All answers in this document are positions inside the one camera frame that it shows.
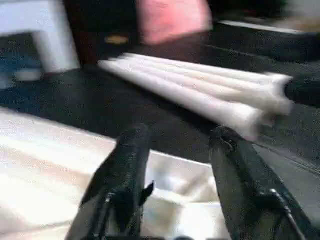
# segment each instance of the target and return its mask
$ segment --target white cylindrical roll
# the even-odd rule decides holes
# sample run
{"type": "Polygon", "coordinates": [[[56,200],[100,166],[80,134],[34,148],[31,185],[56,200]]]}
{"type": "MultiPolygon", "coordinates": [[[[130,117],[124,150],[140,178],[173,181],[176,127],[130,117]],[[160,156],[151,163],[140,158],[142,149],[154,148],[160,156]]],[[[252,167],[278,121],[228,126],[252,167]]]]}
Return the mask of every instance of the white cylindrical roll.
{"type": "Polygon", "coordinates": [[[196,63],[190,63],[190,62],[184,62],[184,61],[139,55],[139,54],[126,53],[124,56],[133,58],[133,59],[141,59],[141,60],[146,60],[150,62],[166,64],[166,65],[175,66],[179,68],[185,68],[189,70],[199,71],[199,72],[212,74],[212,75],[218,75],[226,78],[238,79],[238,80],[252,82],[252,83],[270,84],[277,81],[282,81],[283,79],[290,78],[289,76],[283,75],[283,74],[274,74],[272,76],[269,76],[261,73],[240,71],[235,69],[202,65],[202,64],[196,64],[196,63]]]}
{"type": "Polygon", "coordinates": [[[258,92],[257,94],[256,91],[243,92],[229,87],[191,78],[185,75],[164,71],[163,69],[158,69],[154,66],[144,65],[142,61],[137,62],[134,59],[121,59],[116,60],[116,62],[130,71],[139,70],[150,75],[160,77],[164,80],[174,82],[181,86],[195,89],[201,93],[208,94],[214,98],[224,101],[239,102],[277,114],[286,115],[290,111],[290,101],[285,100],[282,97],[270,95],[267,91],[265,94],[261,94],[261,92],[258,92]]]}
{"type": "Polygon", "coordinates": [[[100,61],[99,66],[125,80],[217,122],[232,128],[247,140],[255,140],[263,111],[242,103],[226,102],[207,94],[166,81],[138,70],[128,70],[114,61],[100,61]]]}
{"type": "Polygon", "coordinates": [[[155,62],[144,60],[142,58],[125,58],[128,61],[136,62],[140,65],[146,65],[150,67],[154,67],[157,69],[162,69],[167,72],[172,72],[176,74],[181,74],[190,78],[199,79],[211,84],[216,84],[224,87],[228,87],[231,89],[243,91],[243,92],[251,92],[265,90],[265,86],[262,84],[258,84],[256,82],[242,81],[236,78],[230,78],[220,75],[213,75],[201,71],[191,70],[179,66],[167,65],[165,63],[155,62]]]}

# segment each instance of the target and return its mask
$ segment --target pink object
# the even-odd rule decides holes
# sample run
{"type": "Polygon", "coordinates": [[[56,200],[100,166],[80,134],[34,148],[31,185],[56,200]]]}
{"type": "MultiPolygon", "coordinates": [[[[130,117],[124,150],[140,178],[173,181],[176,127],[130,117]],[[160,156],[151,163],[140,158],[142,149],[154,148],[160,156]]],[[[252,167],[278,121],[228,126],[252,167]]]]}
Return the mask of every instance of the pink object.
{"type": "Polygon", "coordinates": [[[211,27],[206,0],[138,0],[137,3],[145,44],[158,44],[211,27]]]}

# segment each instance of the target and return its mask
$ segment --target paper roll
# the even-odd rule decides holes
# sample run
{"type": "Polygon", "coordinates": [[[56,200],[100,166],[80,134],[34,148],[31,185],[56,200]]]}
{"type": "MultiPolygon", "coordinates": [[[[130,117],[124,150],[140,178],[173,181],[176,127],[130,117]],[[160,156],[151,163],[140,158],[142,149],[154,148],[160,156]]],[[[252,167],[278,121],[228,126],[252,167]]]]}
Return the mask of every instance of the paper roll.
{"type": "Polygon", "coordinates": [[[99,66],[125,80],[177,103],[211,121],[232,128],[247,140],[255,140],[263,111],[242,103],[226,102],[115,61],[100,61],[99,66]]]}
{"type": "Polygon", "coordinates": [[[145,62],[136,61],[135,59],[121,59],[116,60],[116,62],[130,71],[139,70],[224,101],[239,102],[261,110],[284,115],[288,114],[291,109],[289,100],[271,95],[267,91],[262,94],[261,91],[265,90],[265,87],[259,89],[259,92],[243,92],[174,72],[164,71],[163,69],[156,68],[154,65],[145,65],[145,62]]]}
{"type": "Polygon", "coordinates": [[[185,68],[185,69],[203,72],[207,74],[218,75],[226,78],[238,79],[246,82],[259,83],[259,84],[271,84],[279,81],[282,82],[283,80],[287,80],[291,78],[290,76],[287,76],[284,74],[274,73],[273,75],[265,75],[261,73],[240,71],[235,69],[202,65],[202,64],[196,64],[196,63],[190,63],[190,62],[184,62],[184,61],[139,55],[139,54],[126,53],[124,57],[141,59],[149,62],[166,64],[166,65],[175,66],[179,68],[185,68]]]}

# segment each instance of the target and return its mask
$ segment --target white fabric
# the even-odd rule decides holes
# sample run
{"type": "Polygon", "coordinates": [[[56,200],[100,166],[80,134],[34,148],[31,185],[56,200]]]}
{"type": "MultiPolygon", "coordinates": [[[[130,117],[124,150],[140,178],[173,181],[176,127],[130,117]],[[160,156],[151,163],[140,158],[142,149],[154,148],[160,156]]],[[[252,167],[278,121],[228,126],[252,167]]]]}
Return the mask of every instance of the white fabric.
{"type": "MultiPolygon", "coordinates": [[[[0,240],[65,239],[116,141],[2,108],[0,122],[0,240]]],[[[151,181],[142,236],[230,239],[210,165],[151,150],[151,181]]]]}

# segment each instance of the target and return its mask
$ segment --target black table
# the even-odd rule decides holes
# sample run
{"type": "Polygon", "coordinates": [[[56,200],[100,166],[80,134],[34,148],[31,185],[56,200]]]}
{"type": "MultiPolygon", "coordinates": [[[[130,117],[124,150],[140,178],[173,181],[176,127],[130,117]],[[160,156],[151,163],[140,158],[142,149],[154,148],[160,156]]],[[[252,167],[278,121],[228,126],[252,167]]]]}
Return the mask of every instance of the black table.
{"type": "MultiPolygon", "coordinates": [[[[295,76],[319,71],[319,62],[280,63],[259,55],[257,48],[282,34],[217,25],[211,32],[131,52],[251,72],[295,76]]],[[[104,51],[103,44],[99,50],[104,51]]],[[[217,126],[95,66],[17,83],[0,91],[0,106],[111,138],[131,123],[145,123],[153,132],[152,149],[202,163],[209,162],[209,133],[217,126]]],[[[255,146],[318,227],[319,119],[319,110],[296,105],[289,117],[263,128],[255,146]]]]}

